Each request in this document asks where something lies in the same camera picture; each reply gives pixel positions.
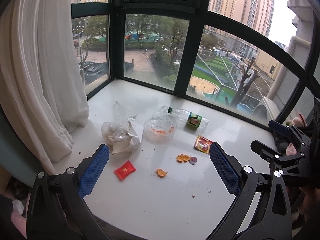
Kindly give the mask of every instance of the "green label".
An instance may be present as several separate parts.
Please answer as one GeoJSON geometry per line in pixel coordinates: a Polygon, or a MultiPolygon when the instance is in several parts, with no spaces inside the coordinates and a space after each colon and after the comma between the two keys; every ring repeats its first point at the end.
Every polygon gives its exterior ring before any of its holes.
{"type": "Polygon", "coordinates": [[[202,120],[201,115],[190,113],[187,124],[192,125],[193,127],[198,128],[202,120]]]}

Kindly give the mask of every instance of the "sky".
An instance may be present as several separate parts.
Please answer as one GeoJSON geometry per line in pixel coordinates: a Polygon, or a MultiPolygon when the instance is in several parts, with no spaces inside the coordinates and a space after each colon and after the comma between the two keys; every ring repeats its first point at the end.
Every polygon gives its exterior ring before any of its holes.
{"type": "Polygon", "coordinates": [[[290,38],[296,34],[297,28],[292,24],[295,14],[287,6],[288,0],[275,0],[269,39],[289,45],[290,38]]]}

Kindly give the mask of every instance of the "metal screw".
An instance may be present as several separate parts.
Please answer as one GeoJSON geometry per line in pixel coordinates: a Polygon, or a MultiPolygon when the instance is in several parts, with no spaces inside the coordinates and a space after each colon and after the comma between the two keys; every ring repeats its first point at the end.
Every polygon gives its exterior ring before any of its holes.
{"type": "Polygon", "coordinates": [[[44,177],[44,172],[39,172],[38,173],[38,178],[43,178],[44,177]]]}
{"type": "Polygon", "coordinates": [[[281,176],[281,173],[279,171],[274,171],[273,174],[276,176],[276,177],[280,177],[281,176]]]}
{"type": "Polygon", "coordinates": [[[68,174],[72,174],[72,173],[74,173],[75,172],[75,169],[74,168],[69,168],[69,169],[67,169],[67,173],[68,174]]]}
{"type": "Polygon", "coordinates": [[[252,172],[252,168],[249,167],[249,166],[245,166],[243,169],[244,169],[244,171],[245,171],[246,173],[252,172]]]}

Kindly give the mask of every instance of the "white table surface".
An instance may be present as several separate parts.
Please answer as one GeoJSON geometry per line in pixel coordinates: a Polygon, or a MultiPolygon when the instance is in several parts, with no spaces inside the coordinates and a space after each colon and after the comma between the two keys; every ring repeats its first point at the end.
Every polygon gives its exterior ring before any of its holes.
{"type": "MultiPolygon", "coordinates": [[[[275,148],[269,132],[188,100],[115,80],[89,100],[88,124],[72,133],[73,152],[54,164],[57,174],[68,167],[77,167],[104,143],[101,126],[113,120],[114,100],[125,106],[128,116],[138,114],[136,121],[142,125],[163,105],[200,114],[209,119],[202,133],[204,137],[217,141],[241,165],[269,173],[268,163],[250,149],[250,143],[256,139],[275,148]]],[[[206,239],[235,197],[226,190],[209,155],[193,149],[197,135],[178,130],[173,140],[160,145],[143,137],[133,154],[110,156],[91,195],[84,198],[92,213],[123,231],[149,240],[206,239]],[[197,163],[176,162],[176,156],[182,153],[197,157],[197,163]],[[137,170],[120,181],[114,170],[127,160],[137,170]],[[167,176],[156,176],[158,168],[167,171],[167,176]]],[[[241,230],[248,226],[258,198],[256,194],[241,230]]]]}

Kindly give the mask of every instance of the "yellow and red packet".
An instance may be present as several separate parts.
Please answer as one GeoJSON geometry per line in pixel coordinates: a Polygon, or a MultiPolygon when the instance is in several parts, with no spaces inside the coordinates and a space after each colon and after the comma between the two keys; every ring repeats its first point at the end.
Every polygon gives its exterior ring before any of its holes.
{"type": "Polygon", "coordinates": [[[123,180],[126,176],[128,176],[131,172],[134,172],[136,168],[132,165],[130,161],[127,161],[120,168],[115,170],[115,174],[119,179],[123,180]]]}
{"type": "Polygon", "coordinates": [[[213,143],[213,141],[210,141],[209,139],[198,135],[195,143],[195,149],[199,150],[201,152],[204,152],[206,154],[209,154],[210,145],[213,143]]]}

